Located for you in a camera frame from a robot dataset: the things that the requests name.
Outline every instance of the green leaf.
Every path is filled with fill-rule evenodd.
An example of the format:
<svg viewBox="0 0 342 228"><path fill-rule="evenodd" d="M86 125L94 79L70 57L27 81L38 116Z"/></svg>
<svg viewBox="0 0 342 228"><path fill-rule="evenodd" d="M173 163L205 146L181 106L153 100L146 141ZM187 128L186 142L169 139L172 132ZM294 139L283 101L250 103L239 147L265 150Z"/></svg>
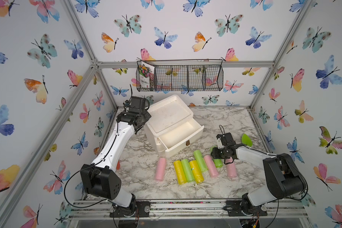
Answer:
<svg viewBox="0 0 342 228"><path fill-rule="evenodd" d="M242 143L248 145L249 147L252 147L253 145L252 140L246 134L242 135Z"/></svg>

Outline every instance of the yellow butterfly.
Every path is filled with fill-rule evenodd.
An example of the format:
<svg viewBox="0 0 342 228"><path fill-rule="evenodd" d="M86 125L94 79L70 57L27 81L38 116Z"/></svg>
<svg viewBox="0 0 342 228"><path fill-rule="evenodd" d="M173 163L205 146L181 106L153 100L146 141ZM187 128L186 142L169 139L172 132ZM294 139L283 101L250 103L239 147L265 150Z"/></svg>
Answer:
<svg viewBox="0 0 342 228"><path fill-rule="evenodd" d="M117 44L118 38L114 42L113 39L103 32L101 34L101 39L104 40L104 43L106 43L103 47L106 52L112 52L115 50L115 44Z"/></svg>
<svg viewBox="0 0 342 228"><path fill-rule="evenodd" d="M209 41L210 39L211 39L211 37L210 37L207 41L205 41L205 38L204 38L204 36L201 34L201 32L196 33L196 35L195 35L195 42L196 42L197 44L194 44L194 45L192 46L192 48L194 49L194 52L197 52L197 51L200 51L201 49L203 49L204 46L206 45L206 43L208 43L208 41Z"/></svg>

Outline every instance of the marble table surface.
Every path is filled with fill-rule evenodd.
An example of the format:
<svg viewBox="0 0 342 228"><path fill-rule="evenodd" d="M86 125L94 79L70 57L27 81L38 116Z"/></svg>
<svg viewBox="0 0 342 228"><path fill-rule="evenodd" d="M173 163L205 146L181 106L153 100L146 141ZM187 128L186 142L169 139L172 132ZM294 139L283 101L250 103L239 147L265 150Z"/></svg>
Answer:
<svg viewBox="0 0 342 228"><path fill-rule="evenodd" d="M173 162L187 158L194 160L193 151L200 150L204 155L216 145L219 125L225 132L231 132L237 143L246 133L253 142L253 148L265 150L246 108L231 107L190 107L194 119L204 125L202 136L178 154L168 158L163 182L154 180L158 156L147 140L144 130L133 135L120 157L120 170L117 175L125 190L137 199L202 199L202 198L241 198L250 190L265 184L264 171L248 162L235 160L238 177L230 179L225 165L218 168L219 176L211 178L208 171L203 173L204 182L179 185ZM88 195L87 199L98 197Z"/></svg>

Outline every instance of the pink butterfly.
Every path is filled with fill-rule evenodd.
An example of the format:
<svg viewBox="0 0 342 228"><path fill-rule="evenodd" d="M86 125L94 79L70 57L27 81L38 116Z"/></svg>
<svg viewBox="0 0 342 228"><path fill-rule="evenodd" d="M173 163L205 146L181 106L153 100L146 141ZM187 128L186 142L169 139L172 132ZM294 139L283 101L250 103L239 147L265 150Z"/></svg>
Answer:
<svg viewBox="0 0 342 228"><path fill-rule="evenodd" d="M285 113L285 115L283 115L283 107L281 106L278 109L278 113L275 113L275 116L274 116L274 120L278 121L278 129L280 130L283 129L283 126L284 127L290 126L290 123L284 118L285 116L287 116L287 114Z"/></svg>
<svg viewBox="0 0 342 228"><path fill-rule="evenodd" d="M278 96L280 96L280 92L277 92L277 93L275 94L275 88L272 88L272 89L271 89L271 92L268 94L268 96L270 97L270 100L273 100L273 101L276 103L275 99L276 99Z"/></svg>
<svg viewBox="0 0 342 228"><path fill-rule="evenodd" d="M223 60L224 61L238 61L238 58L236 57L235 52L234 52L234 48L228 49L225 59Z"/></svg>
<svg viewBox="0 0 342 228"><path fill-rule="evenodd" d="M39 210L43 207L39 204L38 211L35 213L31 207L25 206L23 208L23 213L26 218L32 218L31 220L27 221L24 225L22 225L20 228L36 228L38 223L38 216L39 216Z"/></svg>
<svg viewBox="0 0 342 228"><path fill-rule="evenodd" d="M83 120L83 123L86 123L87 119L89 118L89 113L91 110L89 109L89 111L87 111L86 104L82 104L82 108L85 112L80 113L80 119Z"/></svg>
<svg viewBox="0 0 342 228"><path fill-rule="evenodd" d="M318 179L320 179L326 186L329 191L332 190L327 183L333 183L333 184L340 184L341 180L338 179L337 177L330 176L327 177L327 165L320 163L318 167L314 167L314 173L317 176Z"/></svg>
<svg viewBox="0 0 342 228"><path fill-rule="evenodd" d="M51 15L56 21L59 20L59 12L52 6L55 4L55 0L29 0L29 2L37 6L37 15L43 22L48 24L48 16Z"/></svg>
<svg viewBox="0 0 342 228"><path fill-rule="evenodd" d="M230 81L226 81L225 82L225 88L223 89L223 92L228 92L229 90L232 92L232 93L237 93L238 90L237 88L240 88L244 83L238 83L236 84L236 81L233 82L233 84L231 84Z"/></svg>
<svg viewBox="0 0 342 228"><path fill-rule="evenodd" d="M57 175L52 171L53 174L50 174L52 176L55 176L53 180L48 182L43 189L47 190L48 192L51 192L53 188L55 189L55 194L59 195L62 193L63 188L62 184L64 181L68 180L70 178L70 171L67 170L66 172L64 171L66 169L66 165L64 164L64 161L61 162L61 164L58 167L58 173Z"/></svg>
<svg viewBox="0 0 342 228"><path fill-rule="evenodd" d="M96 98L93 99L93 103L94 103L94 105L96 105L96 109L98 111L100 111L100 105L104 105L105 104L105 101L102 98L102 90L100 91L99 96L96 94Z"/></svg>

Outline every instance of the butterfly wallpaper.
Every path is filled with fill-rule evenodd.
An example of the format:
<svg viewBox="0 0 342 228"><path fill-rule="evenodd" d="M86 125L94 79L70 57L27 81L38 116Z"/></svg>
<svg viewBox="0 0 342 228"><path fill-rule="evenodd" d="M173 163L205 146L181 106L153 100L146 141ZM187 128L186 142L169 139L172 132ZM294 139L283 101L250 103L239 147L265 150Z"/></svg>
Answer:
<svg viewBox="0 0 342 228"><path fill-rule="evenodd" d="M290 12L303 3L296 0ZM318 1L311 8L259 89L265 95L255 118L270 151L291 155L305 176L309 193L302 203L311 224L342 228L342 1Z"/></svg>

